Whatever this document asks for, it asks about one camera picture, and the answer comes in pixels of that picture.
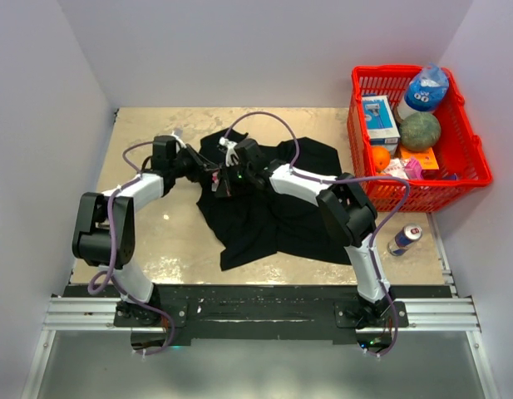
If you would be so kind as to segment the black garment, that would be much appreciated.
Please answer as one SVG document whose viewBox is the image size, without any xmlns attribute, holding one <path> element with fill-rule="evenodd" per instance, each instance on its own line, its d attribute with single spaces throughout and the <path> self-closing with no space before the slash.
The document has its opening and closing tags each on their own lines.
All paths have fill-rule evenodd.
<svg viewBox="0 0 513 399">
<path fill-rule="evenodd" d="M 199 153 L 222 163 L 219 139 L 226 129 L 200 139 Z M 319 175 L 341 175 L 338 152 L 330 145 L 308 137 L 298 139 L 300 157 L 296 165 Z M 269 160 L 290 161 L 293 140 L 276 146 L 260 145 Z M 255 190 L 248 195 L 219 199 L 211 183 L 201 183 L 197 206 L 215 237 L 224 245 L 220 253 L 223 271 L 237 268 L 276 253 L 323 261 L 351 264 L 345 249 L 336 244 L 323 224 L 319 209 L 289 195 Z"/>
</svg>

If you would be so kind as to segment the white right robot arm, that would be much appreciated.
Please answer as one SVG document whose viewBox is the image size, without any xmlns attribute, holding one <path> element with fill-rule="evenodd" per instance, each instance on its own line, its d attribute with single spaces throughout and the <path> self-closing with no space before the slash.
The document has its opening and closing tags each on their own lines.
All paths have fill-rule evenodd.
<svg viewBox="0 0 513 399">
<path fill-rule="evenodd" d="M 222 137 L 219 146 L 225 162 L 215 178 L 215 194 L 231 197 L 251 186 L 316 206 L 328 235 L 344 247 L 356 275 L 358 305 L 348 316 L 356 328 L 386 323 L 397 329 L 399 312 L 375 242 L 377 211 L 359 180 L 350 174 L 314 174 L 292 161 L 268 160 L 253 139 L 236 143 Z"/>
</svg>

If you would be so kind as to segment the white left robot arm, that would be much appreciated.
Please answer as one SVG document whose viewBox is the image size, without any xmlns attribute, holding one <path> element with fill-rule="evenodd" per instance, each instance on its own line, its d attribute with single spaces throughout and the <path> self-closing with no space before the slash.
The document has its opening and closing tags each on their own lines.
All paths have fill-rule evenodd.
<svg viewBox="0 0 513 399">
<path fill-rule="evenodd" d="M 144 326 L 172 322 L 160 305 L 158 289 L 134 261 L 136 214 L 165 197 L 180 178 L 199 182 L 217 166 L 177 134 L 149 141 L 151 153 L 141 165 L 132 164 L 134 177 L 101 193 L 80 198 L 72 238 L 72 253 L 97 273 L 87 285 L 91 296 L 112 284 L 121 295 L 121 312 Z"/>
</svg>

